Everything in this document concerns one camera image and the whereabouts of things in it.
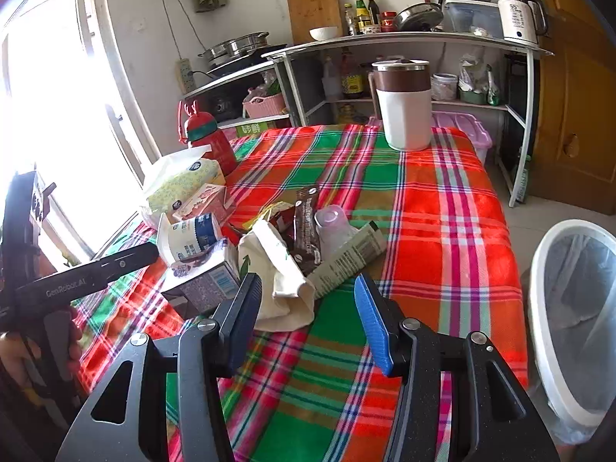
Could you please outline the person's left hand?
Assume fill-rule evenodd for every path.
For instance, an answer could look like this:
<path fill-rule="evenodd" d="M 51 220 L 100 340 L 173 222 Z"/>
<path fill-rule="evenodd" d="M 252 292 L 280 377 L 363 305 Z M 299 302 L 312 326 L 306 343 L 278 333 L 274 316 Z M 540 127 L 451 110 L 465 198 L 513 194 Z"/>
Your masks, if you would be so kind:
<path fill-rule="evenodd" d="M 71 323 L 70 339 L 68 347 L 67 368 L 71 375 L 79 369 L 79 361 L 82 349 L 78 341 L 82 338 L 82 331 L 76 326 L 74 319 L 78 316 L 78 310 L 70 306 Z M 31 339 L 24 343 L 17 333 L 1 334 L 1 385 L 7 389 L 15 388 L 19 392 L 31 388 L 31 381 L 25 368 L 26 361 L 38 359 L 41 349 Z"/>

